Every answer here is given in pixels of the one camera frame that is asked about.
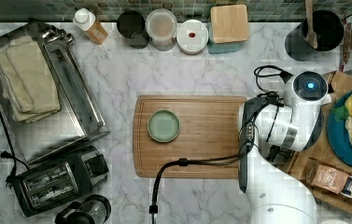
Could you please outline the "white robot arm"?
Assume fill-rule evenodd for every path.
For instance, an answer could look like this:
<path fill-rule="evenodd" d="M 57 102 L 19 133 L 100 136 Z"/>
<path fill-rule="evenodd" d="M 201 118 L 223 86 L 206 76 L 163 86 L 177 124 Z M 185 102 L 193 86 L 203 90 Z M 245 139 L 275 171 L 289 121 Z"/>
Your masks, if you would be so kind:
<path fill-rule="evenodd" d="M 263 97 L 239 108 L 237 128 L 241 159 L 239 188 L 251 206 L 250 224 L 317 224 L 317 202 L 296 178 L 261 155 L 262 144 L 301 152 L 319 138 L 321 106 L 330 100 L 326 79 L 303 72 L 284 81 L 284 101 Z"/>

